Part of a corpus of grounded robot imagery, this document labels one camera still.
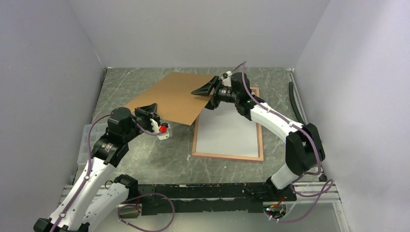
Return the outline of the brown backing board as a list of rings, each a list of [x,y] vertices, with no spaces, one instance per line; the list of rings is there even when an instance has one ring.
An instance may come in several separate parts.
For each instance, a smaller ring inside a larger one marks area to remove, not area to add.
[[[157,104],[157,114],[162,120],[192,125],[204,109],[207,96],[192,95],[214,78],[213,75],[172,72],[157,81],[125,105],[134,111],[137,107]]]

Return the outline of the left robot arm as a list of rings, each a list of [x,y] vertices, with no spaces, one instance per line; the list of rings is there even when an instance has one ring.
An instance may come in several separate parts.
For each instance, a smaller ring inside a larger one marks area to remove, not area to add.
[[[85,232],[86,210],[104,180],[115,170],[129,151],[128,143],[147,133],[160,135],[161,118],[156,103],[136,107],[134,112],[118,107],[108,115],[105,133],[88,147],[87,166],[65,200],[48,217],[40,218],[33,226],[36,232]]]

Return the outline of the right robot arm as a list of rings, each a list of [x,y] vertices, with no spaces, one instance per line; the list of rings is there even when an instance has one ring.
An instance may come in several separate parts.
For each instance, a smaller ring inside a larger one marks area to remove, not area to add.
[[[251,92],[250,81],[244,72],[214,76],[191,94],[209,97],[205,106],[209,110],[215,110],[221,102],[234,104],[241,116],[265,127],[285,143],[285,163],[266,181],[269,199],[279,200],[292,183],[305,174],[311,175],[312,168],[318,168],[316,175],[321,173],[325,152],[317,127],[312,123],[296,122],[273,110]]]

